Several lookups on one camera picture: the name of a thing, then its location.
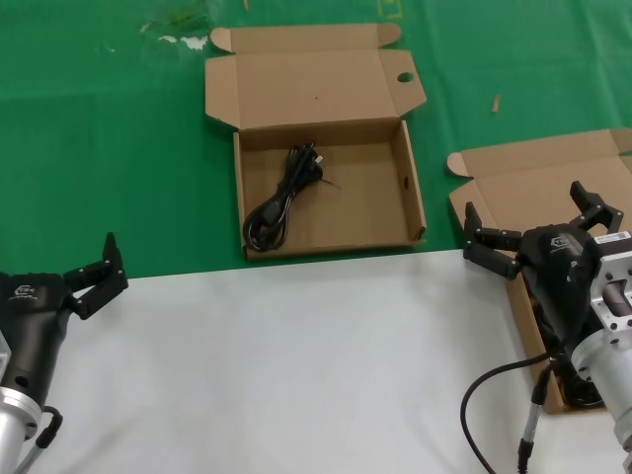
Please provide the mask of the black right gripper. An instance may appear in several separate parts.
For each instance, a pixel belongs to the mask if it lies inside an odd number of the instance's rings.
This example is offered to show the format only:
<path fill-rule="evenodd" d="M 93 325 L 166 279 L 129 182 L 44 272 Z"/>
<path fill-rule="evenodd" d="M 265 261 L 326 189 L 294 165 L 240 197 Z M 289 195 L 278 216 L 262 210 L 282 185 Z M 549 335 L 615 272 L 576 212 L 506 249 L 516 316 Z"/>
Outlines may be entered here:
<path fill-rule="evenodd" d="M 602 225 L 617 233 L 623 212 L 575 181 L 570 197 L 579 215 L 569 224 L 518 231 L 485 227 L 472 201 L 465 205 L 463 257 L 500 277 L 520 271 L 543 308 L 548 324 L 566 349 L 574 349 L 593 332 L 590 288 L 595 276 L 595 243 L 590 230 Z"/>

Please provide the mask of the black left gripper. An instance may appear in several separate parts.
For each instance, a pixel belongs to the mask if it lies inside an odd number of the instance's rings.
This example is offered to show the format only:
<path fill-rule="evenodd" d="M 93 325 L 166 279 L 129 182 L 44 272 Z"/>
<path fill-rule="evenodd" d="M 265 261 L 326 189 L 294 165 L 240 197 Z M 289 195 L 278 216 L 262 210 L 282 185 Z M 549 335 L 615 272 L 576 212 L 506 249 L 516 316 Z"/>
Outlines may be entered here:
<path fill-rule="evenodd" d="M 102 260 L 63 275 L 1 275 L 1 334 L 11 351 L 1 385 L 47 398 L 71 311 L 87 320 L 128 288 L 115 234 Z"/>

